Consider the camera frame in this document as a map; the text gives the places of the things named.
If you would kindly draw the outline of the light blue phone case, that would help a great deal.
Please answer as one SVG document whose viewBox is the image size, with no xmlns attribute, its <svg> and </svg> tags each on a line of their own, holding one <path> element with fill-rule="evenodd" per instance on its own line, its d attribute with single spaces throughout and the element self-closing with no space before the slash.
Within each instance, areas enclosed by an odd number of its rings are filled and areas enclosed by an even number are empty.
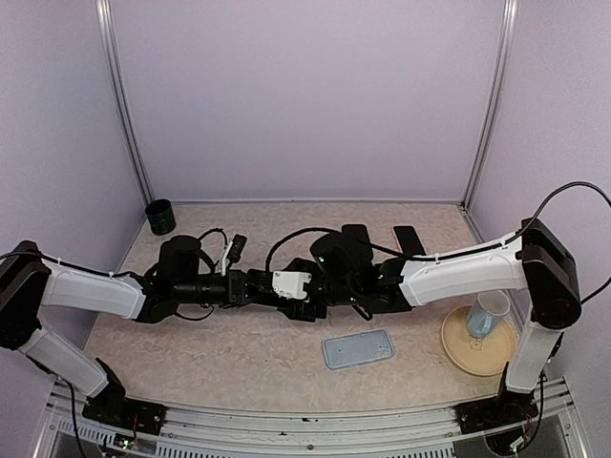
<svg viewBox="0 0 611 458">
<path fill-rule="evenodd" d="M 384 361 L 395 353 L 390 334 L 384 329 L 326 339 L 322 349 L 331 370 Z"/>
</svg>

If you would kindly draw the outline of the dark phone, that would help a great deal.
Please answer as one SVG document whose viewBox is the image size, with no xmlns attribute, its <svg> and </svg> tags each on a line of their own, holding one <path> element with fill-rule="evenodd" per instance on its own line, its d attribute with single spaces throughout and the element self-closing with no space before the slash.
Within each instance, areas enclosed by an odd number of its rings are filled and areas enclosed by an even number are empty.
<svg viewBox="0 0 611 458">
<path fill-rule="evenodd" d="M 403 260 L 422 260 L 426 252 L 413 226 L 400 225 L 392 228 L 400 254 L 397 258 Z"/>
</svg>

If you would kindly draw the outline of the black phone case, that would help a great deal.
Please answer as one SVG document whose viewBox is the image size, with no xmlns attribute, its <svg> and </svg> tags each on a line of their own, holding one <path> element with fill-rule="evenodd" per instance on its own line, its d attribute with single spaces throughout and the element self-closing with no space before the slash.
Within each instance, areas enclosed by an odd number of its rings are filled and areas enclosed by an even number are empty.
<svg viewBox="0 0 611 458">
<path fill-rule="evenodd" d="M 363 243 L 370 243 L 369 231 L 364 224 L 344 224 L 342 232 Z"/>
</svg>

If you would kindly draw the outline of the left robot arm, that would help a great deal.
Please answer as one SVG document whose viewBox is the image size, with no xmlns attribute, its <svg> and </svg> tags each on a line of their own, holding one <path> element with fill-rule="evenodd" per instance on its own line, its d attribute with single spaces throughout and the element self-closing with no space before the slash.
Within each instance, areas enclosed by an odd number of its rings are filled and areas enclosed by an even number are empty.
<svg viewBox="0 0 611 458">
<path fill-rule="evenodd" d="M 176 315 L 183 304 L 250 304 L 257 284 L 268 280 L 266 273 L 218 272 L 200 240 L 191 236 L 164 242 L 158 262 L 144 275 L 63 264 L 25 240 L 1 264 L 1 345 L 22 352 L 83 393 L 89 417 L 121 425 L 133 416 L 134 405 L 118 377 L 44 325 L 41 307 L 94 311 L 152 324 Z"/>
</svg>

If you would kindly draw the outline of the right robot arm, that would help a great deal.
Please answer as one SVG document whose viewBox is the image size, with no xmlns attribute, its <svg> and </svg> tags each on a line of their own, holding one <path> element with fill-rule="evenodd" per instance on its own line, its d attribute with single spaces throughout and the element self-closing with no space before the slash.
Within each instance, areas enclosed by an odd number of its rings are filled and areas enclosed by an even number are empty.
<svg viewBox="0 0 611 458">
<path fill-rule="evenodd" d="M 456 412 L 464 431 L 504 425 L 539 414 L 535 389 L 565 329 L 581 315 L 573 256 L 538 219 L 526 219 L 516 233 L 461 251 L 428 255 L 412 227 L 404 252 L 374 263 L 377 245 L 363 224 L 320 228 L 310 261 L 295 259 L 271 274 L 275 295 L 290 301 L 290 317 L 311 321 L 329 306 L 351 305 L 363 318 L 403 313 L 453 297 L 489 298 L 527 290 L 530 318 L 514 355 L 502 363 L 494 397 L 462 403 Z"/>
</svg>

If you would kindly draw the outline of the black cylindrical cup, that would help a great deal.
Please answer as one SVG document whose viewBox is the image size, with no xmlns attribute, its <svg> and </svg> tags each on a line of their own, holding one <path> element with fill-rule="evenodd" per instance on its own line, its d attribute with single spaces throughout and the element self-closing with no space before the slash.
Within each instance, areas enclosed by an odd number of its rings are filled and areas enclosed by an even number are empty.
<svg viewBox="0 0 611 458">
<path fill-rule="evenodd" d="M 145 207 L 145 215 L 152 233 L 156 236 L 167 235 L 177 226 L 172 202 L 166 198 L 149 203 Z"/>
</svg>

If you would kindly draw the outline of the light blue mug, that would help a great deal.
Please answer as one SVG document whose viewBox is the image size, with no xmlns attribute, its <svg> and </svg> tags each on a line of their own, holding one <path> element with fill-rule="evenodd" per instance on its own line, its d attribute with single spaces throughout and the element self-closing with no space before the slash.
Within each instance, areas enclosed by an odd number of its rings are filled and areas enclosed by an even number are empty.
<svg viewBox="0 0 611 458">
<path fill-rule="evenodd" d="M 467 330 L 477 339 L 489 336 L 510 312 L 509 297 L 502 291 L 486 291 L 477 295 L 467 317 Z"/>
</svg>

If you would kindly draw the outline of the beige plate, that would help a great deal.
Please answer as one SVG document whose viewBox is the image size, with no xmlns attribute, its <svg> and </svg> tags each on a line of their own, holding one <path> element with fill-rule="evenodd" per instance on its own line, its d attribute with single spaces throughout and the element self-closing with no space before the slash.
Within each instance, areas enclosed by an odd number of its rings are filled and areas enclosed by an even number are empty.
<svg viewBox="0 0 611 458">
<path fill-rule="evenodd" d="M 456 307 L 441 325 L 441 342 L 453 363 L 465 372 L 489 377 L 501 374 L 517 347 L 514 327 L 503 319 L 490 335 L 473 337 L 467 329 L 468 306 Z"/>
</svg>

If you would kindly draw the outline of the front aluminium rail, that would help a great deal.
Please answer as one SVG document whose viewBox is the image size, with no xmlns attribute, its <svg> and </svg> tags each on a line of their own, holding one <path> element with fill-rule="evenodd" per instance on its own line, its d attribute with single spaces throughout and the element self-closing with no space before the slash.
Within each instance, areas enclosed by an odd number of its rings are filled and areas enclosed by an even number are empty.
<svg viewBox="0 0 611 458">
<path fill-rule="evenodd" d="M 493 440 L 535 429 L 524 457 L 589 457 L 568 385 L 535 394 L 543 418 L 465 432 L 452 404 L 361 412 L 257 412 L 171 404 L 136 432 L 73 417 L 83 407 L 63 383 L 53 387 L 32 457 L 458 457 L 488 456 Z"/>
</svg>

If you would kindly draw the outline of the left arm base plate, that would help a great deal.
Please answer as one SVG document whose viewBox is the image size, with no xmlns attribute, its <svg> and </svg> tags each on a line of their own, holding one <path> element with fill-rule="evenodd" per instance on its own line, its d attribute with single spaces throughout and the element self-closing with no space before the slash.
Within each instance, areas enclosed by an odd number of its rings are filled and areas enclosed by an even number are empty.
<svg viewBox="0 0 611 458">
<path fill-rule="evenodd" d="M 126 398 L 115 412 L 100 404 L 88 402 L 82 411 L 84 418 L 101 424 L 159 436 L 167 413 L 162 404 Z"/>
</svg>

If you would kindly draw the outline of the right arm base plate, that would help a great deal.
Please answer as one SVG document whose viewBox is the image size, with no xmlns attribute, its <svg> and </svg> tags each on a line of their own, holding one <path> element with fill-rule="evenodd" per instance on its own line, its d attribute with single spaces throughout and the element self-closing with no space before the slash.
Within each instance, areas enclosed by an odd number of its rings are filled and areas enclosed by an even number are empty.
<svg viewBox="0 0 611 458">
<path fill-rule="evenodd" d="M 519 423 L 527 417 L 537 417 L 538 407 L 529 399 L 499 401 L 487 398 L 459 404 L 455 412 L 461 433 L 471 434 Z"/>
</svg>

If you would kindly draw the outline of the left aluminium frame post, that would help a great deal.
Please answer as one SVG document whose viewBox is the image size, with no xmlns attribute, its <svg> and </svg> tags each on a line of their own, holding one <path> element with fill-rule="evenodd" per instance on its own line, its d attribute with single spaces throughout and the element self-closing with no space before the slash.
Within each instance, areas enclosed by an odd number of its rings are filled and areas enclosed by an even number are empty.
<svg viewBox="0 0 611 458">
<path fill-rule="evenodd" d="M 137 142 L 135 126 L 128 103 L 128 96 L 122 78 L 111 2 L 109 0 L 97 0 L 95 2 L 95 9 L 102 47 L 109 70 L 116 111 L 121 131 L 125 139 L 128 157 L 133 168 L 137 181 L 137 188 L 142 201 L 144 205 L 148 205 L 154 200 L 154 193 Z"/>
</svg>

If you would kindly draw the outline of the aluminium frame post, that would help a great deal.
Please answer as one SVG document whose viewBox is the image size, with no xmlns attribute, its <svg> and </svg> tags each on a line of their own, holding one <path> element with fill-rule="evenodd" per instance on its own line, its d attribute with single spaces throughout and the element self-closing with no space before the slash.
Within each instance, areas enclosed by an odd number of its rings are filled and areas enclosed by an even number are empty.
<svg viewBox="0 0 611 458">
<path fill-rule="evenodd" d="M 154 193 L 137 142 L 135 126 L 128 103 L 128 96 L 122 78 L 111 2 L 109 0 L 97 0 L 95 2 L 95 9 L 102 47 L 109 70 L 116 111 L 121 131 L 125 139 L 128 157 L 133 168 L 137 181 L 137 188 L 142 201 L 144 205 L 148 205 L 154 200 Z"/>
<path fill-rule="evenodd" d="M 501 106 L 505 79 L 511 59 L 518 5 L 519 2 L 517 0 L 506 0 L 503 3 L 503 14 L 491 89 L 487 99 L 483 124 L 476 144 L 474 162 L 461 200 L 461 206 L 465 213 L 470 213 L 474 205 L 475 195 L 483 176 L 486 159 L 494 135 L 495 123 Z"/>
</svg>

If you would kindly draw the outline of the right aluminium frame post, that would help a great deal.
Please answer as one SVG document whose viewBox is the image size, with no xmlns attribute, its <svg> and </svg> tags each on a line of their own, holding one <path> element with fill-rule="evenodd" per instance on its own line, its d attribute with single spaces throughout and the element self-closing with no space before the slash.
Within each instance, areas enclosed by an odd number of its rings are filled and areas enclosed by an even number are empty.
<svg viewBox="0 0 611 458">
<path fill-rule="evenodd" d="M 470 213 L 474 205 L 475 195 L 483 176 L 486 159 L 494 135 L 495 123 L 501 106 L 505 79 L 511 59 L 518 5 L 519 2 L 517 0 L 506 0 L 503 3 L 503 14 L 491 89 L 487 99 L 483 124 L 476 144 L 474 162 L 461 200 L 461 206 L 465 213 Z"/>
</svg>

